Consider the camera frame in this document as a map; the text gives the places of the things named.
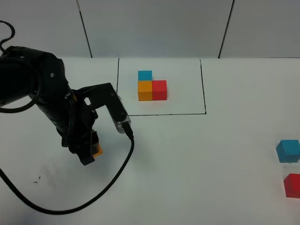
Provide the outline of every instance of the stacked cubes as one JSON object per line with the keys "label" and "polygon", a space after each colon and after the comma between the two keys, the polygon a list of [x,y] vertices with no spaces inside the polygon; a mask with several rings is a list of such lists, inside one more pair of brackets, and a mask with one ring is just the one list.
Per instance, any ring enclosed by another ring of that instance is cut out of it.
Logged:
{"label": "stacked cubes", "polygon": [[[298,140],[281,140],[276,151],[281,163],[297,163],[300,159]],[[300,198],[300,174],[289,174],[284,180],[284,185],[286,197]]]}
{"label": "stacked cubes", "polygon": [[139,101],[167,100],[167,81],[153,81],[152,71],[138,71]]}

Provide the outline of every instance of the cable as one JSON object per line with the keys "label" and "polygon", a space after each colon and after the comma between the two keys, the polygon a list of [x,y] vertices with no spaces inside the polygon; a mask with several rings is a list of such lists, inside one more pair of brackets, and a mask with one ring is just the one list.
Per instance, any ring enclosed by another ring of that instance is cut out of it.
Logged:
{"label": "cable", "polygon": [[12,39],[14,36],[15,36],[15,28],[13,27],[13,25],[11,25],[10,23],[8,22],[5,22],[3,20],[0,20],[0,23],[4,23],[6,24],[7,26],[9,26],[9,28],[11,29],[11,35],[9,38],[6,38],[6,39],[3,39],[2,41],[0,41],[0,50],[3,52],[3,53],[7,53],[7,51],[2,47],[2,45],[9,41],[10,39]]}
{"label": "cable", "polygon": [[83,204],[81,206],[78,206],[78,207],[70,209],[70,210],[61,210],[61,211],[44,209],[44,208],[39,207],[36,204],[32,203],[24,195],[22,195],[22,193],[13,185],[13,183],[9,180],[9,178],[5,175],[5,173],[1,169],[0,169],[0,177],[3,179],[3,181],[7,184],[7,186],[12,190],[12,192],[22,202],[24,202],[26,205],[28,205],[29,207],[33,208],[36,211],[39,211],[39,212],[42,212],[42,213],[45,213],[45,214],[50,214],[50,215],[65,215],[65,214],[70,214],[70,213],[73,213],[73,212],[78,212],[78,211],[88,207],[89,205],[94,203],[96,200],[98,200],[102,195],[104,195],[108,191],[108,189],[114,184],[114,182],[118,179],[118,177],[123,172],[126,164],[128,163],[128,161],[129,161],[129,159],[132,155],[133,149],[135,147],[135,142],[134,142],[134,139],[133,139],[132,130],[130,128],[129,123],[127,122],[125,126],[126,126],[126,128],[124,127],[124,130],[125,130],[125,133],[128,135],[129,139],[131,140],[131,147],[130,147],[130,151],[129,151],[123,165],[121,166],[121,168],[119,169],[117,174],[114,176],[112,181],[97,196],[95,196],[94,198],[92,198],[91,200],[89,200],[88,202],[86,202],[85,204]]}
{"label": "cable", "polygon": [[15,109],[7,109],[7,108],[0,108],[0,113],[20,113],[29,108],[31,108],[39,99],[41,90],[42,90],[42,77],[38,74],[38,72],[29,64],[17,60],[17,59],[0,59],[0,63],[18,63],[22,66],[25,66],[35,77],[37,81],[37,92],[35,93],[34,98],[26,105],[15,108]]}

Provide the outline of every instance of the yellow cube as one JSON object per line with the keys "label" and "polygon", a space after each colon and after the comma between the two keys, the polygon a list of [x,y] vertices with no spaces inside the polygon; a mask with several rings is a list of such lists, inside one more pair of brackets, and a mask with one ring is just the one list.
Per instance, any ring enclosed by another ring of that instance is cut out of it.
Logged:
{"label": "yellow cube", "polygon": [[138,81],[137,94],[139,101],[152,101],[152,81]]}

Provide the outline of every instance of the white table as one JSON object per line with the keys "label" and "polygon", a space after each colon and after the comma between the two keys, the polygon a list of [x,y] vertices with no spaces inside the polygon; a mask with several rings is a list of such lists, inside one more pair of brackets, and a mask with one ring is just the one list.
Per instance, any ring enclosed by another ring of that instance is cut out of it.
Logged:
{"label": "white table", "polygon": [[[275,147],[300,137],[300,60],[201,61],[206,115],[132,117],[136,146],[127,167],[102,198],[78,213],[35,212],[0,182],[1,224],[299,224],[300,201],[285,197],[283,178],[300,169],[281,165]],[[72,88],[109,81],[116,87],[118,59],[66,64]],[[1,114],[1,168],[42,207],[64,210],[86,202],[107,185],[130,147],[107,110],[98,114],[104,154],[87,166],[60,147],[37,107]]]}

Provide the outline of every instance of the red cube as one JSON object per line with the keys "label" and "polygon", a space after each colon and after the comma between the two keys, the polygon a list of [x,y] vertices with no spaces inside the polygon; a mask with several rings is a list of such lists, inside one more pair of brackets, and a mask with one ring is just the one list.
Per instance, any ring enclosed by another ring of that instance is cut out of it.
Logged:
{"label": "red cube", "polygon": [[167,100],[167,81],[152,81],[152,99]]}
{"label": "red cube", "polygon": [[286,197],[300,198],[300,174],[290,173],[283,182]]}

